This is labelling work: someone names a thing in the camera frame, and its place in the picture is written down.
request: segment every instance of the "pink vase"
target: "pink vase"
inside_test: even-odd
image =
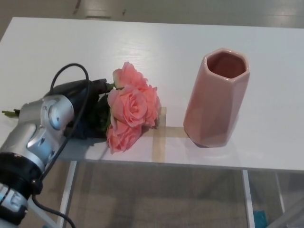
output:
[[[244,55],[221,48],[204,57],[184,119],[185,132],[194,143],[226,145],[248,81]]]

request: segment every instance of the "masking tape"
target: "masking tape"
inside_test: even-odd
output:
[[[166,126],[167,108],[162,107],[157,127],[144,132],[142,137],[153,137],[152,143],[152,161],[165,162],[166,155],[166,137],[188,138],[183,127]]]

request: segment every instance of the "floor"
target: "floor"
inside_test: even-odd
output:
[[[0,39],[12,17],[304,28],[304,0],[1,0]],[[59,209],[68,163],[44,183]],[[250,172],[255,210],[280,213],[273,173]],[[82,163],[69,216],[78,228],[246,228],[240,171]],[[31,211],[21,228],[42,227]]]

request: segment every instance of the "white table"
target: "white table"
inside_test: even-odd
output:
[[[288,28],[13,18],[0,42],[0,109],[39,99],[65,64],[80,63],[90,79],[112,82],[113,70],[130,61],[158,87],[167,107],[166,125],[182,127],[203,56],[221,47],[244,53],[251,78],[228,144],[203,149],[189,138],[166,138],[164,162],[243,170],[252,226],[247,170],[304,171],[303,37],[303,29]],[[71,68],[58,83],[82,78],[81,70]],[[15,120],[0,115],[0,143],[15,125]],[[152,137],[114,155],[105,143],[93,143],[71,142],[61,158],[152,162]],[[63,201],[68,201],[73,182],[76,162],[71,164]]]

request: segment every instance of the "pink rose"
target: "pink rose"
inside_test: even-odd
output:
[[[129,62],[125,62],[122,69],[117,69],[113,72],[113,80],[116,88],[123,88],[127,84],[131,84],[136,88],[145,87],[148,81]]]
[[[130,127],[136,127],[145,122],[148,111],[146,98],[133,85],[125,85],[122,90],[111,90],[108,104],[111,115]]]
[[[142,127],[129,127],[120,121],[116,121],[117,129],[112,125],[106,132],[106,141],[110,147],[111,153],[126,151],[133,146],[142,134]]]
[[[159,116],[159,110],[161,107],[161,102],[159,97],[157,96],[157,87],[152,87],[149,85],[148,87],[140,88],[140,92],[144,95],[146,98],[148,111],[145,118],[144,124],[150,127],[155,126],[155,120]]]

